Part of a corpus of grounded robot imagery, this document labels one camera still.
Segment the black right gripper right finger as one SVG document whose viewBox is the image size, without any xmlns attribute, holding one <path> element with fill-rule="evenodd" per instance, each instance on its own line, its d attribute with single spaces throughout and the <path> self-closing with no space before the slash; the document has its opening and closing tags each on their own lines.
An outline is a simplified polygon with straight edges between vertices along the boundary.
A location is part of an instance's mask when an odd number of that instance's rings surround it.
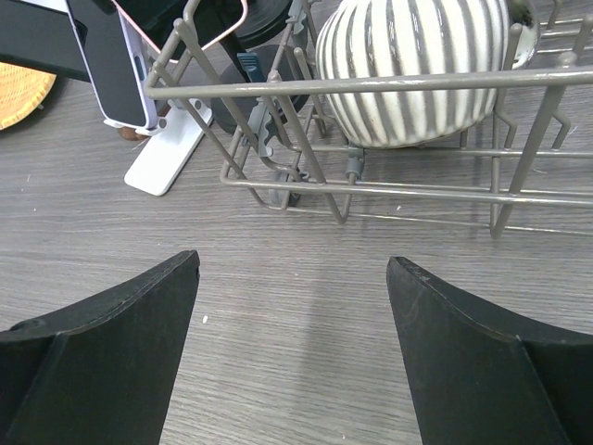
<svg viewBox="0 0 593 445">
<path fill-rule="evenodd" d="M 386 283 L 425 444 L 588 444 L 592 337 L 393 257 Z"/>
</svg>

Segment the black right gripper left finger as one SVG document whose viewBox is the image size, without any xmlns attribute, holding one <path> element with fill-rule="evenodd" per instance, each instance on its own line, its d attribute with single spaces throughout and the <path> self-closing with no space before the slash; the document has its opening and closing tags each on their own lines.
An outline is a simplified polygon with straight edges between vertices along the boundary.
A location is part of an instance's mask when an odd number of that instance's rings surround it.
<svg viewBox="0 0 593 445">
<path fill-rule="evenodd" d="M 5 444 L 157 444 L 199 284 L 198 254 L 1 334 Z"/>
</svg>

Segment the short black phone stand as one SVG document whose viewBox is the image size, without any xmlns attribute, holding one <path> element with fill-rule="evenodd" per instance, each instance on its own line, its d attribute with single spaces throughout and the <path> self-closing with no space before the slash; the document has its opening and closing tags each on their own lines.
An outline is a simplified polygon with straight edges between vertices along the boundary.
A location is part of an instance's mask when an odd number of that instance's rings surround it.
<svg viewBox="0 0 593 445">
<path fill-rule="evenodd" d="M 288 121 L 274 95 L 262 92 L 270 74 L 304 81 L 313 72 L 308 60 L 307 2 L 247 1 L 246 20 L 235 34 L 245 49 L 233 64 L 221 44 L 204 50 L 198 43 L 192 14 L 201 1 L 187 3 L 183 17 L 154 58 L 144 93 L 157 101 L 178 101 L 204 131 L 199 103 L 209 102 L 212 118 L 229 135 L 242 134 L 266 143 L 284 134 Z"/>
</svg>

